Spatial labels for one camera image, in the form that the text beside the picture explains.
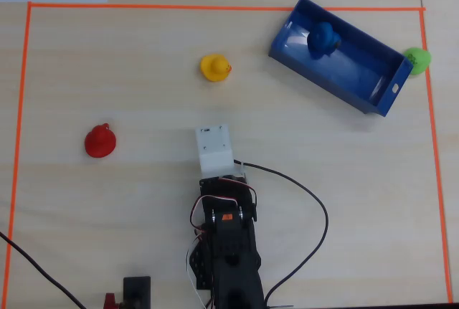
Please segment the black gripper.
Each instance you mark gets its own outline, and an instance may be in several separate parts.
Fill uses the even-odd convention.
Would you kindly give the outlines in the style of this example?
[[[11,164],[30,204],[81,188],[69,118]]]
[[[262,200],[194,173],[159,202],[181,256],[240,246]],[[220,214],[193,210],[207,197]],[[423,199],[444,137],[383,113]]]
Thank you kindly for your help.
[[[252,193],[242,176],[217,176],[199,181],[201,195],[225,196],[234,199],[251,199]]]

